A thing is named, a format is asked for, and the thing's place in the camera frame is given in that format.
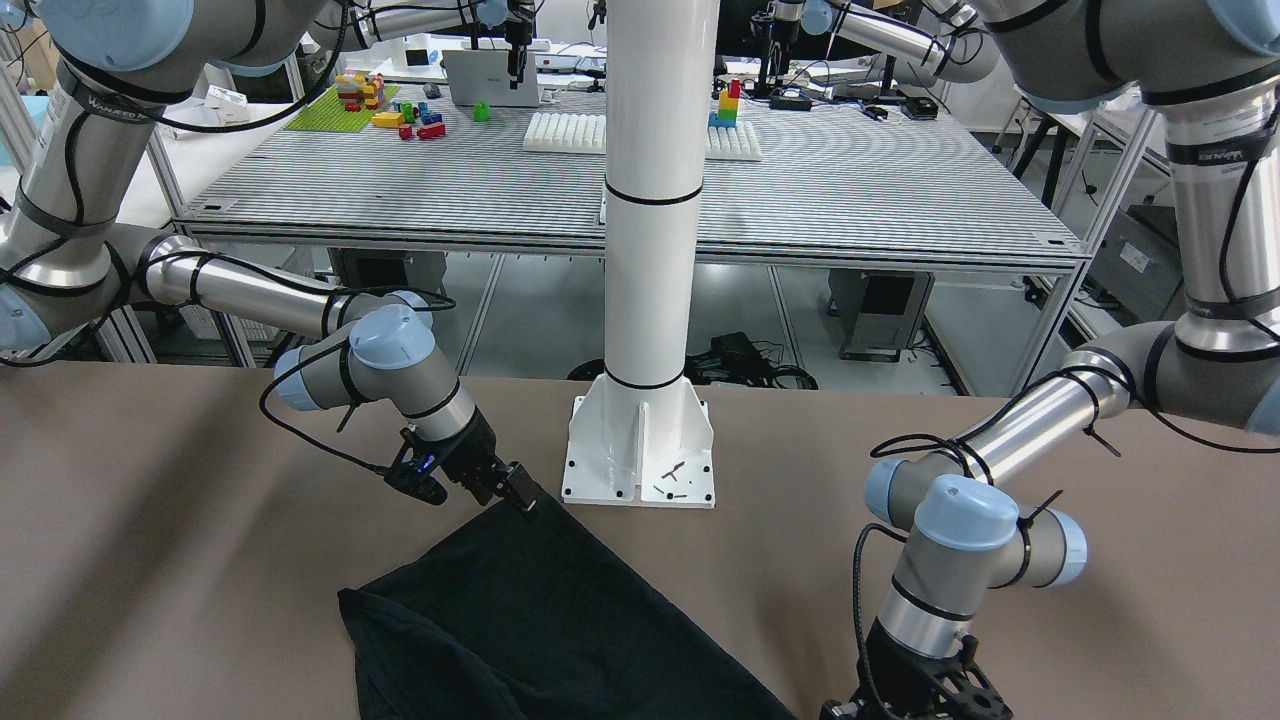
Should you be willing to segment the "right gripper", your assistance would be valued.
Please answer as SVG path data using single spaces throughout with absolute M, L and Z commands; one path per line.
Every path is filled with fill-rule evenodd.
M 497 436 L 477 409 L 454 437 L 428 443 L 428 473 L 443 473 L 447 480 L 470 492 L 480 505 L 503 498 L 524 518 L 538 507 L 538 483 L 518 461 L 507 465 L 498 457 Z

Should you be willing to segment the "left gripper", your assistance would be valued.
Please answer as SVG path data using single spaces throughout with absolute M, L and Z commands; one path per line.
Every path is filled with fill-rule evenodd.
M 881 623 L 858 660 L 859 687 L 828 700 L 822 719 L 1011 719 L 1012 710 L 977 664 L 978 639 L 964 634 L 956 653 L 932 659 L 900 644 Z

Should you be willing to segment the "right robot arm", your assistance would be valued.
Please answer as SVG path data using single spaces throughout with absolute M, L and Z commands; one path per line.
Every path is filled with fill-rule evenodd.
M 348 290 L 209 249 L 188 234 L 198 213 L 221 217 L 229 197 L 177 202 L 172 231 L 123 222 L 125 193 L 156 129 L 238 135 L 298 114 L 326 88 L 273 117 L 195 124 L 188 102 L 207 67 L 268 74 L 312 38 L 335 65 L 357 42 L 378 40 L 379 6 L 358 1 L 5 1 L 3 28 L 41 24 L 58 53 L 47 115 L 14 199 L 3 208 L 3 363 L 35 365 L 61 336 L 136 305 L 205 307 L 310 337 L 287 354 L 271 389 L 298 410 L 388 401 L 404 419 L 399 452 L 369 464 L 387 484 L 426 503 L 444 482 L 480 503 L 518 512 L 541 488 L 497 438 L 433 334 L 445 299 L 430 290 Z

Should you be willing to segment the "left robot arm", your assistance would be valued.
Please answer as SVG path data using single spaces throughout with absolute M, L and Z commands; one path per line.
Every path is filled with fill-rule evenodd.
M 855 625 L 858 688 L 823 719 L 1010 719 L 970 634 L 987 591 L 1073 582 L 1080 527 L 1001 486 L 1075 432 L 1140 407 L 1277 434 L 1277 4 L 1275 1 L 932 1 L 946 35 L 924 61 L 1000 51 L 1043 111 L 1075 114 L 1137 86 L 1164 119 L 1181 233 L 1185 311 L 1121 328 L 950 439 L 900 436 L 872 451 L 864 501 L 902 543 L 884 602 Z

